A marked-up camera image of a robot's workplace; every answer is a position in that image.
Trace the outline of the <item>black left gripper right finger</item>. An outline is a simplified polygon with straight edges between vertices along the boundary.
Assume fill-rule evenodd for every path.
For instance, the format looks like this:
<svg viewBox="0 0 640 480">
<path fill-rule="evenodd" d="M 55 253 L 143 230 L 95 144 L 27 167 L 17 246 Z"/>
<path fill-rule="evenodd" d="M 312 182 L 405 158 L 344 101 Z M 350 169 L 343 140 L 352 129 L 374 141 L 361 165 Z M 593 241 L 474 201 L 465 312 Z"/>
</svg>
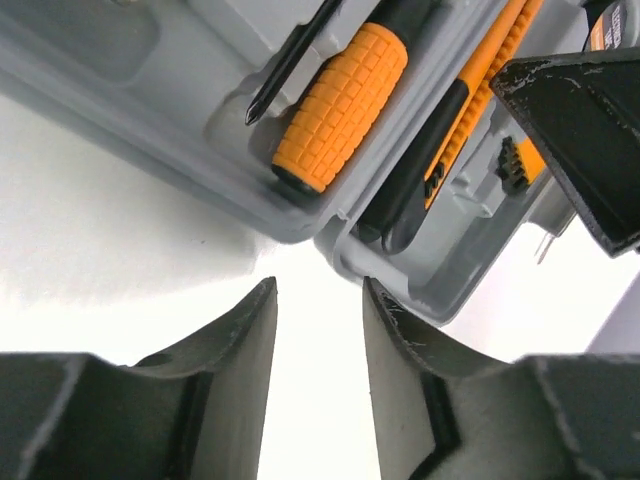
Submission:
<svg viewBox="0 0 640 480">
<path fill-rule="evenodd" d="M 406 310 L 373 278 L 363 326 L 385 479 L 635 479 L 639 359 L 508 363 Z"/>
</svg>

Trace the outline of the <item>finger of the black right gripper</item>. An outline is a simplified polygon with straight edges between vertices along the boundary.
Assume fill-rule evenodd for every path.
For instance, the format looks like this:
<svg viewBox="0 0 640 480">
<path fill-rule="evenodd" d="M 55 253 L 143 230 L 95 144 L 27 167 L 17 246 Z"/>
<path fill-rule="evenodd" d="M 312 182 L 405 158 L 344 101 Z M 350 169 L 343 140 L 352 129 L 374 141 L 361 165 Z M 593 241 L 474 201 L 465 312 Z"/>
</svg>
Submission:
<svg viewBox="0 0 640 480">
<path fill-rule="evenodd" d="M 639 50 L 508 61 L 490 82 L 590 235 L 612 258 L 639 249 Z"/>
</svg>

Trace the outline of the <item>orange handle thick screwdriver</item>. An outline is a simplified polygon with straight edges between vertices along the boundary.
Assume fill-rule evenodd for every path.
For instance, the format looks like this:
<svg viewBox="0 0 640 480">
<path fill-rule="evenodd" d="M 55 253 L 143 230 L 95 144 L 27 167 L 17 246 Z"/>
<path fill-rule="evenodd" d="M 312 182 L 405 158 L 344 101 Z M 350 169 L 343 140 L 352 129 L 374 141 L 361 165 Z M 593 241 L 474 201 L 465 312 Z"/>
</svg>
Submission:
<svg viewBox="0 0 640 480">
<path fill-rule="evenodd" d="M 262 118 L 316 36 L 325 27 L 340 5 L 340 0 L 324 1 L 308 23 L 297 27 L 292 32 L 291 39 L 285 46 L 284 52 L 247 108 L 245 114 L 245 124 L 247 126 L 256 123 Z"/>
</svg>

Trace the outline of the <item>orange black utility knife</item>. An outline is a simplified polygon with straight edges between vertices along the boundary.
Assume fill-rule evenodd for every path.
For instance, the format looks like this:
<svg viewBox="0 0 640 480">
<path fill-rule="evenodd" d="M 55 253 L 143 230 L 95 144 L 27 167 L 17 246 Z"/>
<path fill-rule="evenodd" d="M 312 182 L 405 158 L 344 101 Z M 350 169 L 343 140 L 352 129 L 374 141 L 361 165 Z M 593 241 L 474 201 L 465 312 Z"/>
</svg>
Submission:
<svg viewBox="0 0 640 480">
<path fill-rule="evenodd" d="M 414 240 L 543 3 L 508 1 L 390 172 L 356 225 L 358 238 L 395 255 Z"/>
</svg>

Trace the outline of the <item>grey plastic tool case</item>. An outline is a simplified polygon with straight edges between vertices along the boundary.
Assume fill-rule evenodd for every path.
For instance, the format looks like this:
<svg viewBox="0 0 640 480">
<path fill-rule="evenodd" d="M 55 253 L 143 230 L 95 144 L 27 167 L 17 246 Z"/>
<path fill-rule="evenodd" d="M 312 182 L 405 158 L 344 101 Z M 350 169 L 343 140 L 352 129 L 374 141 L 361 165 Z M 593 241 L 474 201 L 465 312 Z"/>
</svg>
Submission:
<svg viewBox="0 0 640 480">
<path fill-rule="evenodd" d="M 245 122 L 253 96 L 318 2 L 5 1 L 1 88 L 276 241 L 313 240 L 344 278 L 374 277 L 416 315 L 445 324 L 521 225 L 559 236 L 574 210 L 548 173 L 522 193 L 506 192 L 499 152 L 505 139 L 525 135 L 492 100 L 407 249 L 393 252 L 359 232 L 500 1 L 435 5 L 385 108 L 325 192 L 304 195 L 274 175 L 272 156 L 302 96 L 374 7 L 343 2 L 253 125 Z"/>
</svg>

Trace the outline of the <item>orange handle slim screwdriver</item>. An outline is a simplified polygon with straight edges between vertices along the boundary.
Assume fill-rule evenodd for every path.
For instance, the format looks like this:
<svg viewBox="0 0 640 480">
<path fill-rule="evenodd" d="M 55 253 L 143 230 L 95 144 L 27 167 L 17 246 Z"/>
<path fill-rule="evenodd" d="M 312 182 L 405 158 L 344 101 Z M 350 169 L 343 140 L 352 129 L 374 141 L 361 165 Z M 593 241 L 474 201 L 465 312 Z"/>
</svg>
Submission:
<svg viewBox="0 0 640 480">
<path fill-rule="evenodd" d="M 336 179 L 384 109 L 437 5 L 379 3 L 300 103 L 272 158 L 280 181 L 314 195 Z"/>
</svg>

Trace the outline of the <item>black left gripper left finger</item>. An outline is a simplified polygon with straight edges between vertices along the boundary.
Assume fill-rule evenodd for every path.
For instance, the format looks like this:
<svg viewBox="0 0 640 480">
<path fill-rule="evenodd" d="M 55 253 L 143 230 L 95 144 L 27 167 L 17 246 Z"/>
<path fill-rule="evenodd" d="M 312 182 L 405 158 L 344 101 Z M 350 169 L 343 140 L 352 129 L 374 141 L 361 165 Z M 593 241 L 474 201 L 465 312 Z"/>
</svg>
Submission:
<svg viewBox="0 0 640 480">
<path fill-rule="evenodd" d="M 89 353 L 1 357 L 5 479 L 253 479 L 277 283 L 132 366 Z"/>
</svg>

